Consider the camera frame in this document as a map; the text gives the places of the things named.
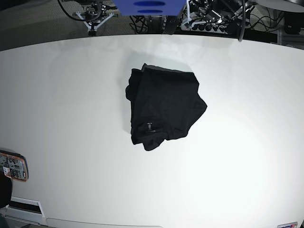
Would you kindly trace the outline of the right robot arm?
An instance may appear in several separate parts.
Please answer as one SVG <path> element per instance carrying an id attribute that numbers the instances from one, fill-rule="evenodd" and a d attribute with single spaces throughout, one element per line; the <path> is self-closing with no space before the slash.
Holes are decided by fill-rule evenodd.
<path id="1" fill-rule="evenodd" d="M 116 6 L 109 6 L 103 4 L 102 0 L 71 0 L 71 2 L 78 3 L 84 10 L 84 12 L 80 13 L 80 15 L 84 17 L 83 19 L 81 19 L 80 17 L 78 18 L 74 17 L 74 15 L 77 15 L 76 12 L 73 13 L 73 15 L 71 15 L 64 8 L 62 3 L 70 2 L 70 0 L 58 0 L 57 2 L 66 16 L 68 16 L 70 19 L 74 21 L 79 21 L 79 22 L 95 21 L 100 19 L 102 16 L 105 16 L 107 10 L 117 10 Z"/>

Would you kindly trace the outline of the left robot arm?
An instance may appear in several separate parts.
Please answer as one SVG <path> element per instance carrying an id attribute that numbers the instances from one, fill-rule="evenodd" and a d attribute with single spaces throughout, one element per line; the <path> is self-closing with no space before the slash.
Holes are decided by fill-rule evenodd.
<path id="1" fill-rule="evenodd" d="M 235 35 L 241 42 L 253 8 L 250 0 L 189 0 L 186 3 L 187 27 Z"/>

